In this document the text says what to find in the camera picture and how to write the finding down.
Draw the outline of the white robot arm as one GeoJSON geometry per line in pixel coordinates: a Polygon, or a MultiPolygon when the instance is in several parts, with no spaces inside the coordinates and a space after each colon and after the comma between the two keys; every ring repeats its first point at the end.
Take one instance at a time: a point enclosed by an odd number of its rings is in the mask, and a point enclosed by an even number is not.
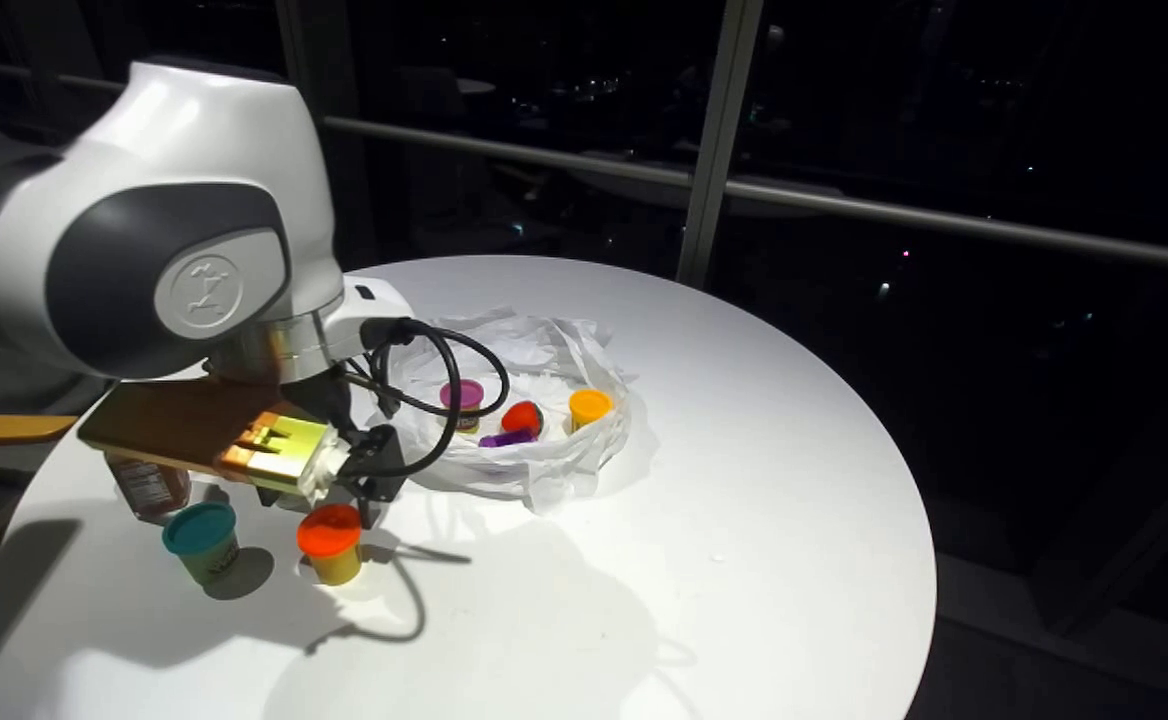
{"type": "Polygon", "coordinates": [[[342,274],[331,235],[321,130],[288,81],[138,58],[73,140],[0,130],[0,411],[100,382],[86,445],[243,479],[254,422],[321,379],[348,458],[254,479],[388,503],[404,466],[351,426],[341,382],[406,305],[342,274]]]}

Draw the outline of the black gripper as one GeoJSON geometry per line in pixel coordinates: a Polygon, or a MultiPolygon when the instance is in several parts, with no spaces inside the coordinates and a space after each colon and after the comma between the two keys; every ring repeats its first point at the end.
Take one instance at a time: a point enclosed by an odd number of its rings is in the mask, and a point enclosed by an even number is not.
{"type": "Polygon", "coordinates": [[[342,445],[336,466],[336,487],[356,503],[358,525],[370,526],[406,479],[401,450],[401,430],[391,422],[358,426],[351,421],[351,382],[341,366],[326,366],[321,379],[321,417],[331,422],[342,445]]]}

